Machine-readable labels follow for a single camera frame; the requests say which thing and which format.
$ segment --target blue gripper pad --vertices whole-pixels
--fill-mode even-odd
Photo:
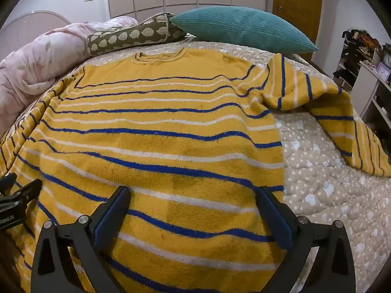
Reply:
[[[117,236],[121,229],[122,221],[128,211],[129,203],[130,190],[120,186],[106,203],[100,205],[106,206],[107,208],[102,213],[101,219],[92,231],[94,236],[93,245],[97,251],[108,248],[110,242]]]
[[[278,246],[283,250],[290,250],[293,248],[292,228],[280,212],[280,210],[286,211],[286,205],[281,204],[273,194],[270,197],[263,188],[259,188],[255,192],[255,201],[259,214],[266,221]]]

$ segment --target clear acrylic headboard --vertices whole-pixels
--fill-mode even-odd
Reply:
[[[0,61],[41,34],[68,24],[70,22],[67,19],[51,11],[33,11],[21,15],[0,30]]]

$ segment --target yellow striped sweater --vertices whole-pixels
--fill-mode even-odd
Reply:
[[[63,79],[1,141],[0,174],[18,175],[12,191],[35,178],[44,185],[26,223],[9,230],[23,288],[43,223],[74,222],[125,185],[132,200],[105,259],[128,292],[261,290],[283,257],[254,198],[267,186],[281,199],[284,183],[267,106],[303,105],[348,163],[390,174],[348,94],[280,54],[258,67],[212,50],[138,53]]]

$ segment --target green pillow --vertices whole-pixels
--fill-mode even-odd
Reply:
[[[135,26],[92,33],[87,37],[87,51],[91,56],[97,56],[132,46],[175,42],[182,39],[186,32],[171,23],[173,16],[162,12]]]
[[[242,6],[207,6],[175,15],[171,21],[205,41],[284,54],[318,50],[307,36],[282,18]]]

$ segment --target screw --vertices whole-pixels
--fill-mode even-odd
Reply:
[[[338,228],[342,228],[343,227],[343,222],[341,220],[336,220],[335,222],[335,225],[338,227]]]
[[[83,215],[79,217],[79,222],[80,223],[86,223],[88,221],[88,216]]]
[[[302,223],[302,224],[306,224],[308,223],[308,218],[306,216],[299,216],[297,217],[297,220]]]
[[[43,227],[44,228],[50,228],[52,226],[52,222],[50,221],[50,220],[48,220],[48,221],[45,221],[45,223],[43,224]]]

